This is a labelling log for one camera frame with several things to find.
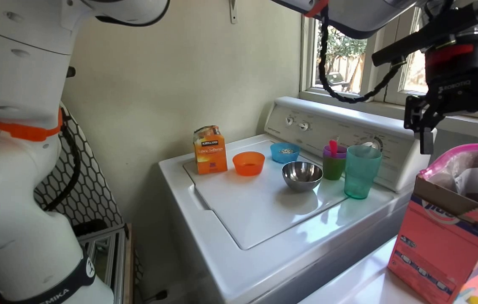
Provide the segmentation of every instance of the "window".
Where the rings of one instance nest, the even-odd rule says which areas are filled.
[[[342,95],[364,95],[372,91],[377,83],[389,71],[389,64],[374,68],[372,54],[376,49],[391,46],[393,42],[420,30],[420,10],[410,10],[398,20],[379,30],[369,40],[356,40],[345,37],[337,29],[330,29],[330,46],[327,52],[327,73],[335,91]],[[305,79],[303,89],[308,93],[325,95],[318,78],[318,52],[320,52],[320,24],[305,20]],[[425,95],[426,71],[425,54],[421,51],[408,57],[408,64],[389,83],[388,89],[379,93],[374,100],[393,105],[404,105],[411,93]]]

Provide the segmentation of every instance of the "metal bowl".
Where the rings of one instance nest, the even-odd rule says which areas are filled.
[[[312,162],[290,162],[283,174],[288,186],[300,192],[315,189],[323,179],[323,169]]]

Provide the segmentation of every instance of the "white wall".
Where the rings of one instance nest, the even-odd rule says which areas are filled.
[[[300,13],[271,0],[173,0],[153,27],[92,22],[73,56],[65,103],[80,120],[121,209],[136,225],[149,292],[178,265],[158,162],[192,152],[193,130],[254,135],[266,105],[300,89]]]

